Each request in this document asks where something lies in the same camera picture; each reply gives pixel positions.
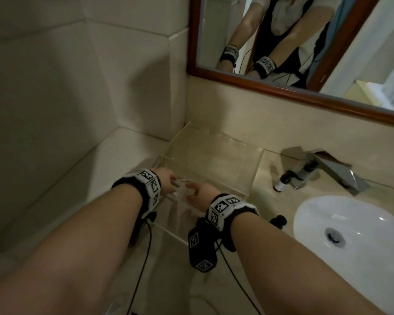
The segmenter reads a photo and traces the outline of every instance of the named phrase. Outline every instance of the mirror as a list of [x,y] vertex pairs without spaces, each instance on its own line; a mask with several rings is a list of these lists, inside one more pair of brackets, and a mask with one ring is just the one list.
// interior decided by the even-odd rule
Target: mirror
[[189,37],[191,75],[394,124],[394,0],[192,0]]

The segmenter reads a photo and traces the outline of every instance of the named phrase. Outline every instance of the person's right arm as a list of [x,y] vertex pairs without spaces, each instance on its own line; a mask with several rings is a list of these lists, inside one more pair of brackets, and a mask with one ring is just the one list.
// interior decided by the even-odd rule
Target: person's right arm
[[[247,13],[242,18],[241,23],[231,36],[228,44],[235,45],[238,50],[250,39],[250,37],[257,31],[258,26],[264,16],[263,5],[259,3],[252,3]],[[233,72],[234,66],[232,62],[224,60],[218,64],[218,69],[225,72]]]
[[[189,203],[207,212],[221,192],[209,184]],[[266,314],[383,315],[319,257],[261,217],[245,212],[231,224],[231,236],[248,281]]]

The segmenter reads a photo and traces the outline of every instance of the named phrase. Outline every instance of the short sleeve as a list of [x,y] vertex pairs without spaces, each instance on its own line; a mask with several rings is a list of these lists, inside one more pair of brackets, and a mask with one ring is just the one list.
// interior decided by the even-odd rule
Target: short sleeve
[[261,4],[264,8],[264,12],[267,11],[268,7],[270,6],[270,0],[252,0],[252,3]]
[[312,3],[311,9],[313,7],[330,7],[336,13],[337,9],[339,8],[342,0],[314,0]]

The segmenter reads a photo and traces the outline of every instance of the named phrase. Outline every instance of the sink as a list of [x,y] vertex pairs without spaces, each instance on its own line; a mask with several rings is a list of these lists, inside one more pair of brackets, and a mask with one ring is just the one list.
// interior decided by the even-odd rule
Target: sink
[[394,216],[345,196],[305,201],[295,238],[377,307],[394,315]]

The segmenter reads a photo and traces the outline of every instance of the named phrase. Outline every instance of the reflected person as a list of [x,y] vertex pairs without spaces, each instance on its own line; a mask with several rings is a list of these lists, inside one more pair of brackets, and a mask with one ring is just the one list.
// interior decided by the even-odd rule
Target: reflected person
[[260,29],[248,77],[306,88],[309,68],[325,46],[329,23],[340,3],[341,0],[252,0],[217,68],[232,73],[239,50]]

